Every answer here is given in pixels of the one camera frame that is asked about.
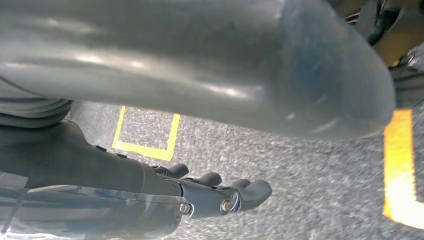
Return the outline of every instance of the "yellow floor marking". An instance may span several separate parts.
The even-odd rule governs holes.
[[[137,144],[119,141],[122,123],[124,122],[125,106],[120,110],[118,125],[116,127],[115,137],[112,147],[127,152],[135,152],[150,158],[171,161],[174,156],[175,143],[177,141],[178,126],[180,124],[180,115],[174,114],[172,118],[171,130],[169,131],[168,145],[166,149],[159,149],[149,146],[140,146]]]
[[[384,132],[384,211],[391,220],[424,230],[417,201],[412,110],[397,110]]]

